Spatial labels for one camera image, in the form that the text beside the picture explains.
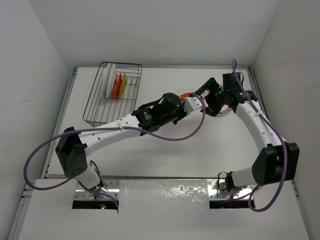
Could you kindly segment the white plate teal rim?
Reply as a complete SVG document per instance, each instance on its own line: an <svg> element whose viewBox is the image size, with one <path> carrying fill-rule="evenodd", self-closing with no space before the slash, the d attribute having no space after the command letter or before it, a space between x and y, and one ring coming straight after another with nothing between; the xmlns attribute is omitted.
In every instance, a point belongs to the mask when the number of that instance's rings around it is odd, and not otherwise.
<svg viewBox="0 0 320 240"><path fill-rule="evenodd" d="M223 105L216 117L224 117L232 112L232 108L228 105Z"/></svg>

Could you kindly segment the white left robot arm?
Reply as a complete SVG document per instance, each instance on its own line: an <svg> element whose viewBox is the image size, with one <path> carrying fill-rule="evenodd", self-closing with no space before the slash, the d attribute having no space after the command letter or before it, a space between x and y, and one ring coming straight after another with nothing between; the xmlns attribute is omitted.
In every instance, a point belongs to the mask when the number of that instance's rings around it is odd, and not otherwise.
<svg viewBox="0 0 320 240"><path fill-rule="evenodd" d="M159 100L141 105L121 119L77 131L74 127L64 130L55 152L66 178L75 178L87 189L101 184L96 170L89 166L87 157L101 148L128 138L156 132L168 123L177 123L187 116L185 101L174 93L166 93Z"/></svg>

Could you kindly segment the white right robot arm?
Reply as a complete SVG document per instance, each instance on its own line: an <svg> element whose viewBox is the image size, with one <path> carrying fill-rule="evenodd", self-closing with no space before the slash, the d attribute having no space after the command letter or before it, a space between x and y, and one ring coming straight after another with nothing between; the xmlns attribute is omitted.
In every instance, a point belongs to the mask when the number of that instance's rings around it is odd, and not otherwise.
<svg viewBox="0 0 320 240"><path fill-rule="evenodd" d="M225 105L242 120L251 134L258 156L252 167L226 174L225 190L232 191L248 185L265 186L295 178L300 149L293 142L278 137L261 111L257 97L251 90L244 90L238 82L240 74L223 74L223 85L211 77L195 94L205 102L205 113L215 117Z"/></svg>

